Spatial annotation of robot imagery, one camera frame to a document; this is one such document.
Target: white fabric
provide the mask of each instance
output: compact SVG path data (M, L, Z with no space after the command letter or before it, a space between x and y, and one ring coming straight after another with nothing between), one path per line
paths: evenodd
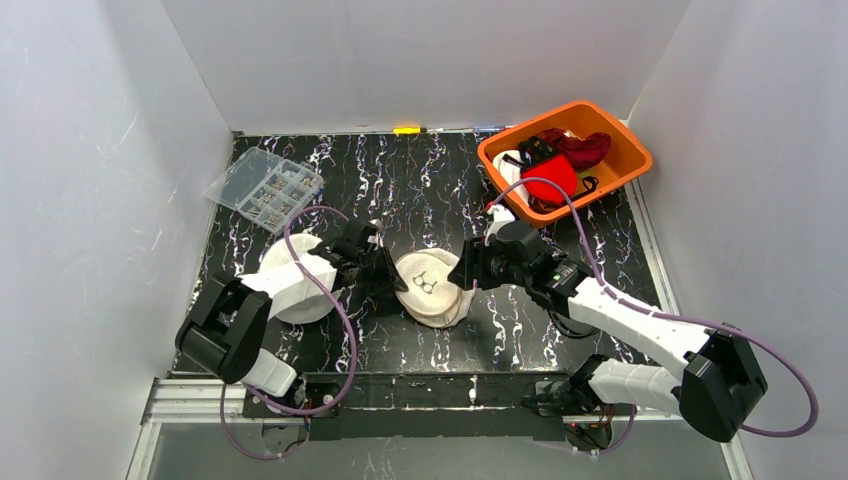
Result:
M300 233L292 235L291 241L309 272L325 287L333 288L336 269L323 258L306 253L321 239ZM269 318L277 317L283 322L300 325L316 322L333 310L330 300L295 265L285 240L271 246L259 265L258 273L242 275L241 279L254 290L263 290L271 296L273 304Z
M495 158L492 159L492 166L500 172L501 176L504 177L504 180L506 180L507 183L512 185L521 180L521 168L511 162L505 162L503 159L504 155L509 155L516 160L521 160L521 154L518 150L507 150L495 155ZM524 203L530 202L530 192L524 188L524 185L515 187L515 190L513 191L517 193L522 200L524 200Z
M396 292L409 315L431 328L447 328L468 316L474 290L463 291L448 281L459 258L440 248L404 255L396 266L408 292Z

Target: gray floor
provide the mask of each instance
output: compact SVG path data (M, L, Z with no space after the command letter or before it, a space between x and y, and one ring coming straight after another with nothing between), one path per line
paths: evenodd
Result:
M623 428L623 422L616 423ZM265 451L258 425L233 429L247 448ZM597 460L524 438L395 437L313 442L282 463L243 457L227 443L220 425L166 424L150 478L714 480L730 475L719 444L682 421L645 420L634 425L624 448Z

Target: maroon cloth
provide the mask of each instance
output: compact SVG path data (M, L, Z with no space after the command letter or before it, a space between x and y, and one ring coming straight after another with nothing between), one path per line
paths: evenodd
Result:
M579 140L566 137L565 132L559 128L549 128L536 136L559 151L577 172L601 163L612 145L612 138L603 132Z

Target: black marble surface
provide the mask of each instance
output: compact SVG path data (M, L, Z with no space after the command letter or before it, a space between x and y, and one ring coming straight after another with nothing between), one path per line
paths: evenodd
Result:
M465 237L483 233L482 208L496 195L477 160L477 144L484 138L471 133L242 137L234 142L233 158L259 146L314 165L325 179L325 191L315 203L351 216L380 218L384 241L397 259L425 247L459 254ZM593 203L581 217L607 281L656 305L657 294L624 192ZM320 214L308 216L302 225L318 236L339 231L334 218ZM557 248L581 256L570 218L542 233ZM238 213L219 207L195 294L217 270L255 272L277 240ZM595 352L645 362L640 353L606 334L585 340L561 336L547 314L516 287L478 292L468 317L445 330L418 324L396 301L375 304L366 293L353 288L341 295L354 322L364 371L572 372ZM301 371L341 372L350 362L348 342L334 312L304 326L272 320L264 347ZM201 370L178 355L173 371Z

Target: red pouch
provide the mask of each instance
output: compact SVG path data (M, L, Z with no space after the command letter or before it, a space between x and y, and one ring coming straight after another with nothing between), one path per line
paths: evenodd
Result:
M561 154L522 169L521 178L542 177L559 185L569 197L577 192L577 173ZM524 184L527 192L539 200L562 205L565 199L557 190L543 182L527 182Z

